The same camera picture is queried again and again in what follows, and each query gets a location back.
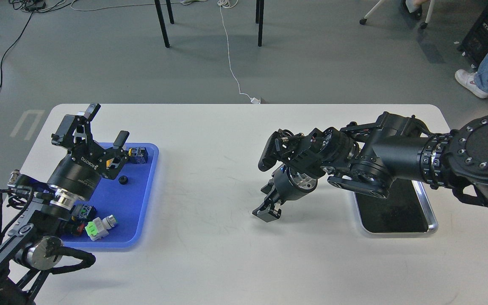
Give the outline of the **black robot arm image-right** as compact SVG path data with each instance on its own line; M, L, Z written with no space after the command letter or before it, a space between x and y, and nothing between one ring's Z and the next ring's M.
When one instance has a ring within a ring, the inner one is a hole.
M386 199L397 179L451 189L460 202L488 208L488 115L449 133L432 133L415 116L383 112L376 122L337 130L271 134L258 168L275 169L252 214L264 222L281 217L281 205L298 200L328 175L339 189Z

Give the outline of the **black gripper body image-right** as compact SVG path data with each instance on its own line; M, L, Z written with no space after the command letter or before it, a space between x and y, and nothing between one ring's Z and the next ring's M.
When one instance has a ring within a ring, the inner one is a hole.
M280 166L273 174L273 201L295 201L317 188L317 178L297 172L288 166Z

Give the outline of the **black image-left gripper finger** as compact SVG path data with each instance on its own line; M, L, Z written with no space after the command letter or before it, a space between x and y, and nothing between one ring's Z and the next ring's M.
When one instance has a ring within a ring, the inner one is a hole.
M90 123L100 108L100 104L93 103L84 112L65 115L56 133L52 134L52 145L64 147L68 154L94 152L99 145L93 140Z
M102 178L114 180L122 171L128 161L128 153L124 149L124 144L129 135L128 131L120 131L112 147L103 150L100 156L100 175Z

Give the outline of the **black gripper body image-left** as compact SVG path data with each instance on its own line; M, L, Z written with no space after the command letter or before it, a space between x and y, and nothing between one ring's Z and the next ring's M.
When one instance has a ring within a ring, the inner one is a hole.
M83 200L89 201L102 179L100 156L103 150L105 149L99 145L99 148L94 152L80 151L78 154L66 154L60 160L47 184L69 191Z

